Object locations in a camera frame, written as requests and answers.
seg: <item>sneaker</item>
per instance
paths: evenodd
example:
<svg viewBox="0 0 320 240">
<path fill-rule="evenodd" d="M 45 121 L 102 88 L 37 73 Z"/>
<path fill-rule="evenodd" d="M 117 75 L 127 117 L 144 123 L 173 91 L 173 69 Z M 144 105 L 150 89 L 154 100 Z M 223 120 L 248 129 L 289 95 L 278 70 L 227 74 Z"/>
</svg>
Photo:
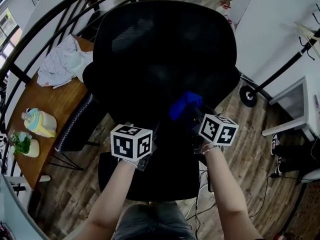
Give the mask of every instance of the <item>sneaker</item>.
<svg viewBox="0 0 320 240">
<path fill-rule="evenodd" d="M 279 176 L 283 175 L 282 171 L 280 171 L 280 165 L 283 162 L 283 158 L 278 157 L 278 161 L 276 163 L 276 168 L 274 170 L 275 174 L 278 174 Z"/>
<path fill-rule="evenodd" d="M 275 133 L 274 135 L 272 135 L 272 141 L 271 141 L 271 147 L 270 147 L 270 154 L 272 156 L 275 154 L 274 149 L 278 145 L 280 145 L 280 141 L 279 141 L 278 135 Z"/>
</svg>

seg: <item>coat rack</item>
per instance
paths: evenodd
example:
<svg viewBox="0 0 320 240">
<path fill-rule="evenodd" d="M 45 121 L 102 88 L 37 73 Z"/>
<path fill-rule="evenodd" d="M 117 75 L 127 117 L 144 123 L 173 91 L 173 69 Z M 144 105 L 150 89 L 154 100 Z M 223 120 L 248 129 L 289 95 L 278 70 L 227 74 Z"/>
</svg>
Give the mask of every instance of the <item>coat rack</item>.
<svg viewBox="0 0 320 240">
<path fill-rule="evenodd" d="M 313 13 L 312 15 L 315 18 L 316 22 L 320 25 L 320 23 L 318 22 L 318 19 L 315 16 L 315 14 Z M 313 48 L 315 53 L 317 54 L 317 56 L 320 58 L 320 54 L 318 53 L 318 51 L 314 47 L 316 42 L 320 42 L 320 28 L 316 32 L 313 32 L 312 30 L 310 30 L 309 28 L 307 28 L 306 26 L 304 26 L 304 25 L 302 25 L 300 23 L 296 23 L 296 25 L 298 26 L 299 30 L 302 32 L 303 37 L 307 40 L 307 43 L 306 44 L 302 44 L 301 38 L 299 37 L 300 44 L 303 46 L 303 48 L 300 51 L 298 51 L 277 72 L 275 72 L 272 76 L 270 76 L 266 81 L 264 81 L 257 88 L 253 89 L 248 85 L 245 85 L 245 86 L 241 87 L 240 92 L 239 92 L 240 98 L 241 98 L 241 101 L 247 107 L 253 108 L 257 104 L 257 93 L 261 92 L 263 88 L 265 88 L 267 85 L 269 85 L 275 79 L 277 79 L 281 74 L 283 74 L 287 69 L 289 69 L 294 63 L 296 63 L 302 57 L 302 55 L 305 52 L 307 52 L 308 56 L 312 60 L 315 60 L 315 58 L 313 58 L 309 54 L 309 50 L 311 48 Z"/>
</svg>

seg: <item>white cube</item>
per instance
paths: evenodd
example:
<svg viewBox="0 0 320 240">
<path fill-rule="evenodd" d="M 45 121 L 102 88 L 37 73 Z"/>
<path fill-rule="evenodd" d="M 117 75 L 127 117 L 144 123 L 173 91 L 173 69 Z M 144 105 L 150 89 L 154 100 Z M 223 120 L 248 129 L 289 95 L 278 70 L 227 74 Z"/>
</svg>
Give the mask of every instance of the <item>white cube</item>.
<svg viewBox="0 0 320 240">
<path fill-rule="evenodd" d="M 111 154 L 137 161 L 151 153 L 152 130 L 119 124 L 111 131 Z"/>
<path fill-rule="evenodd" d="M 229 118 L 205 114 L 199 135 L 214 145 L 231 146 L 238 128 L 239 125 Z"/>
</svg>

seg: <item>potted plant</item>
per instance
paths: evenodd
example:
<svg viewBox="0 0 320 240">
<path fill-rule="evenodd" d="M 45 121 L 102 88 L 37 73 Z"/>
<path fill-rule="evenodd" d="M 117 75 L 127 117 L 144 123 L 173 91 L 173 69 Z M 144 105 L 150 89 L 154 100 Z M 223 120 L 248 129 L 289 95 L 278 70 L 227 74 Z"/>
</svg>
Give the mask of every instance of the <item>potted plant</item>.
<svg viewBox="0 0 320 240">
<path fill-rule="evenodd" d="M 13 142 L 12 153 L 23 153 L 32 158 L 39 156 L 39 142 L 36 139 L 32 139 L 29 133 L 13 131 L 10 137 Z"/>
</svg>

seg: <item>green plant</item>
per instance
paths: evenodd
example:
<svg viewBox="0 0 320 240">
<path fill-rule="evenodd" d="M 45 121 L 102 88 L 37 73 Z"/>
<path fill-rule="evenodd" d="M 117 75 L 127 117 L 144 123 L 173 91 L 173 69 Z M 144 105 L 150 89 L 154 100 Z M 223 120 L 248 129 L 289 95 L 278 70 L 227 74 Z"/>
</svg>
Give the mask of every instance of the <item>green plant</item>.
<svg viewBox="0 0 320 240">
<path fill-rule="evenodd" d="M 30 143 L 32 136 L 24 131 L 19 131 L 11 134 L 11 140 L 13 142 L 13 146 L 11 147 L 12 153 L 24 153 L 27 154 L 30 149 Z"/>
</svg>

